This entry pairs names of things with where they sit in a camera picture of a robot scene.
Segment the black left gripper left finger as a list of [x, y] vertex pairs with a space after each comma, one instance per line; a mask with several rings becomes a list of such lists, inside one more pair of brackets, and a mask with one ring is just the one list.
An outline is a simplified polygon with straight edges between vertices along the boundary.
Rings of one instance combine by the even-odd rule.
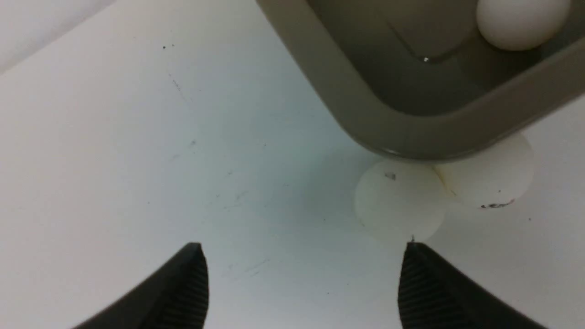
[[163, 266], [78, 329], [202, 329], [209, 274], [202, 246], [187, 243]]

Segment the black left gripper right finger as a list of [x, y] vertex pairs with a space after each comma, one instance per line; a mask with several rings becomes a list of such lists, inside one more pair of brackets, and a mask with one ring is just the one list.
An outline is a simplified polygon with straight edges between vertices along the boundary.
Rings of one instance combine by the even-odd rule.
[[398, 286], [404, 329], [541, 329], [422, 242], [404, 250]]

